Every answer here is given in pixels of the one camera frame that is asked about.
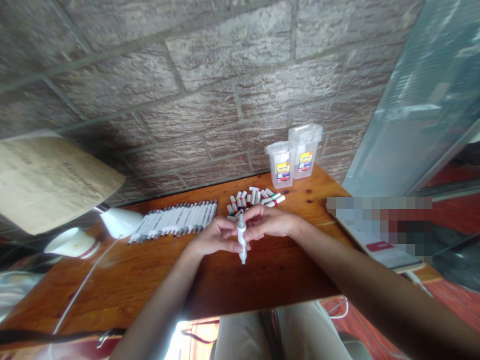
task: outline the desk lamp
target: desk lamp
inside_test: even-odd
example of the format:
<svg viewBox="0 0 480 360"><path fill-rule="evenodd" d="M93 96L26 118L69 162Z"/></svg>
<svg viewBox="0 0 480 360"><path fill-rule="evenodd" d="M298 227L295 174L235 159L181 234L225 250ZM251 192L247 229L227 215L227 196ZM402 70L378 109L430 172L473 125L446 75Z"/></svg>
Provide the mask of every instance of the desk lamp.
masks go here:
<svg viewBox="0 0 480 360"><path fill-rule="evenodd" d="M0 213L37 235L94 209L110 235L130 236L143 216L103 202L125 176L53 131L0 141Z"/></svg>

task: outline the plastic marker case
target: plastic marker case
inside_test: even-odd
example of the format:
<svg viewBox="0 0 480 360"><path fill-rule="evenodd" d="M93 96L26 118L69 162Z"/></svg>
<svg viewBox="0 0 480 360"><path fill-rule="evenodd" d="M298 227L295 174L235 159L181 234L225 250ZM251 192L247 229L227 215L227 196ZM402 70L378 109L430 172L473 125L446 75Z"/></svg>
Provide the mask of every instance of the plastic marker case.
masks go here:
<svg viewBox="0 0 480 360"><path fill-rule="evenodd" d="M323 128L317 124L297 126L288 130L292 159L291 175L294 179L312 175L322 132Z"/></svg>
<svg viewBox="0 0 480 360"><path fill-rule="evenodd" d="M270 155L271 182L275 189L292 186L292 157L289 141L279 141L265 147L265 153Z"/></svg>

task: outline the container lid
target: container lid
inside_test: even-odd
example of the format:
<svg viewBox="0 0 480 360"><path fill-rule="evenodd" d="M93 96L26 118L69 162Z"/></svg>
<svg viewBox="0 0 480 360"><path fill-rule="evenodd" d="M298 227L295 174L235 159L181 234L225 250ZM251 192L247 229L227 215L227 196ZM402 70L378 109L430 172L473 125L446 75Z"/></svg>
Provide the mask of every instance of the container lid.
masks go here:
<svg viewBox="0 0 480 360"><path fill-rule="evenodd" d="M273 144L265 146L265 154L275 156L278 154L284 154L290 151L290 141L278 141Z"/></svg>
<svg viewBox="0 0 480 360"><path fill-rule="evenodd" d="M324 128L317 124L292 127L288 130L288 140L297 144L319 143Z"/></svg>

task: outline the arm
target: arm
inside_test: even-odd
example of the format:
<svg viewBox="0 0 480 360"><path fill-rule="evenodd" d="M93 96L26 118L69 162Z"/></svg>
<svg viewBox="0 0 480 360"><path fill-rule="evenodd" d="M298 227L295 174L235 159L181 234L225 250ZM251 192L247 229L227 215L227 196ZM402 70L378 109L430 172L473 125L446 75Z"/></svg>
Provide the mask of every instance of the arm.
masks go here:
<svg viewBox="0 0 480 360"><path fill-rule="evenodd" d="M290 236L361 313L414 359L480 359L480 335L411 282L300 217L262 205L245 213L246 241Z"/></svg>
<svg viewBox="0 0 480 360"><path fill-rule="evenodd" d="M235 228L232 221L217 217L188 244L128 328L110 360L165 357L203 257L218 250L242 252L242 246L238 242L226 240Z"/></svg>

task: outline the person's right hand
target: person's right hand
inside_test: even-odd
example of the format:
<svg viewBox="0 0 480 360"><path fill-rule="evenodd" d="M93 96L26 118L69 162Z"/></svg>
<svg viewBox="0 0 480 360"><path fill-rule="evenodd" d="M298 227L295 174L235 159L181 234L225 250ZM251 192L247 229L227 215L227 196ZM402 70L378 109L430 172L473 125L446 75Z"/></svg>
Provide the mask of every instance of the person's right hand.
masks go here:
<svg viewBox="0 0 480 360"><path fill-rule="evenodd" d="M265 234L277 237L291 236L301 221L295 214L260 204L246 211L243 219L247 225L243 239L247 242L259 240Z"/></svg>

